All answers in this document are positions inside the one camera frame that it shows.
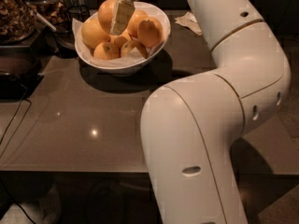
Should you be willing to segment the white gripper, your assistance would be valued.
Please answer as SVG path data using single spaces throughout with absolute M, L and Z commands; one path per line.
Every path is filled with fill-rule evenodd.
M 117 0 L 115 2 L 110 29 L 110 33 L 112 35 L 121 35 L 123 31 L 127 28 L 128 23 L 135 12 L 135 6 L 132 1 Z

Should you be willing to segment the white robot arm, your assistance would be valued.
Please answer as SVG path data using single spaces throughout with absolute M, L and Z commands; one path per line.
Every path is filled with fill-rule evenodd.
M 249 0 L 187 0 L 216 64 L 148 98 L 141 141 L 163 224 L 248 224 L 232 143 L 276 113 L 288 59 Z

